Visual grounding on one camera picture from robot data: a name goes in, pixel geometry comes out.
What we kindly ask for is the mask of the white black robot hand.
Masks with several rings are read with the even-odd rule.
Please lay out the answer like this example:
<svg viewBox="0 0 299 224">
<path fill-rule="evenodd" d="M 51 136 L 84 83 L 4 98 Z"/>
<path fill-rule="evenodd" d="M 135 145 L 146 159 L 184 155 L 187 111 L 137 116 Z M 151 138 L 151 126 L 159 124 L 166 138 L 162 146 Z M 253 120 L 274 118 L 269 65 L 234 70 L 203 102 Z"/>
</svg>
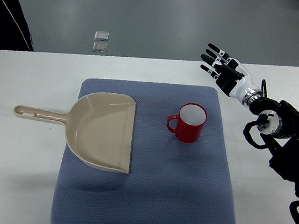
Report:
<svg viewBox="0 0 299 224">
<path fill-rule="evenodd" d="M 237 99 L 244 107 L 262 97 L 261 89 L 253 84 L 251 74 L 238 60 L 212 43 L 208 44 L 205 52 L 201 55 L 204 64 L 200 67 L 215 80 L 225 95 Z"/>
</svg>

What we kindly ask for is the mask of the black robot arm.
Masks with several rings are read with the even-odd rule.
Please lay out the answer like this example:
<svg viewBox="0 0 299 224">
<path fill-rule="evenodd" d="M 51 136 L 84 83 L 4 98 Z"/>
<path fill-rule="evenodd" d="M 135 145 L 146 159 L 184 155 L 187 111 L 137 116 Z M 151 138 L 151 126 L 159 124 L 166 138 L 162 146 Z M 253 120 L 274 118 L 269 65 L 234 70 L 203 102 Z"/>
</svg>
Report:
<svg viewBox="0 0 299 224">
<path fill-rule="evenodd" d="M 290 103 L 268 98 L 266 81 L 261 83 L 261 93 L 253 96 L 249 110 L 257 116 L 246 124 L 243 135 L 253 147 L 271 153 L 269 166 L 284 180 L 293 182 L 299 198 L 299 112 Z M 290 204 L 289 212 L 299 224 L 299 200 Z"/>
</svg>

